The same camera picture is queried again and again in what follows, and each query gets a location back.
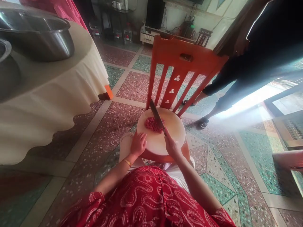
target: person in black pants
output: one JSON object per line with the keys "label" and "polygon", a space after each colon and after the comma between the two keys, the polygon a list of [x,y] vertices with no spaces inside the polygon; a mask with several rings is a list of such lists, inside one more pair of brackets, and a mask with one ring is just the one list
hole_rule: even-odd
{"label": "person in black pants", "polygon": [[298,0],[254,1],[240,28],[234,56],[192,104],[235,81],[213,110],[197,121],[200,129],[207,126],[210,117],[276,79],[270,74],[272,69],[303,57],[303,17],[299,5]]}

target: gold bracelet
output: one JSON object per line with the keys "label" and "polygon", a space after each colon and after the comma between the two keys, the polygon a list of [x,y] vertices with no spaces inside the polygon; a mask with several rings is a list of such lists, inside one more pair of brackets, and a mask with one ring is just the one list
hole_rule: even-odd
{"label": "gold bracelet", "polygon": [[126,159],[123,159],[123,161],[125,161],[129,165],[129,167],[132,167],[132,164],[130,164],[129,161],[127,161]]}

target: stainless steel pot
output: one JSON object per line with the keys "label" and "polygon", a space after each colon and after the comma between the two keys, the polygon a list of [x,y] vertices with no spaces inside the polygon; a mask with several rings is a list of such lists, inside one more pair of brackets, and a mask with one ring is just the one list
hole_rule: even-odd
{"label": "stainless steel pot", "polygon": [[7,97],[21,80],[15,60],[10,56],[11,44],[0,39],[0,100]]}
{"label": "stainless steel pot", "polygon": [[0,9],[0,36],[34,61],[60,61],[74,54],[70,24],[35,10]]}

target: white cutting board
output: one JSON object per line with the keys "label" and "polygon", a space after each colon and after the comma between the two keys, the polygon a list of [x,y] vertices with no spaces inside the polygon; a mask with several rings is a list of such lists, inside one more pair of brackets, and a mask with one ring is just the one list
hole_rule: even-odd
{"label": "white cutting board", "polygon": [[[157,108],[157,111],[162,119],[164,119],[164,126],[169,130],[171,137],[177,142],[177,146],[181,148],[185,141],[185,128],[181,119],[173,112],[165,108]],[[153,117],[151,109],[146,110],[139,118],[137,125],[137,132],[144,132],[147,134],[146,149],[156,155],[168,155],[165,148],[164,133],[157,133],[147,129],[144,125],[145,120]]]}

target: knife blade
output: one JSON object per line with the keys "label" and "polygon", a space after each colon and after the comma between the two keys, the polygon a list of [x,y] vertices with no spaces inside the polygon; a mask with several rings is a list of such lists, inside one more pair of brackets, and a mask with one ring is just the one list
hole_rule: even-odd
{"label": "knife blade", "polygon": [[154,104],[154,101],[152,99],[149,102],[149,105],[151,107],[152,113],[154,114],[154,117],[155,117],[155,120],[156,120],[156,123],[157,123],[158,127],[163,129],[164,135],[166,136],[164,124],[163,124],[163,122],[161,120],[161,117],[160,117],[160,115],[159,115],[159,113],[158,113],[158,111],[156,109],[156,106]]}

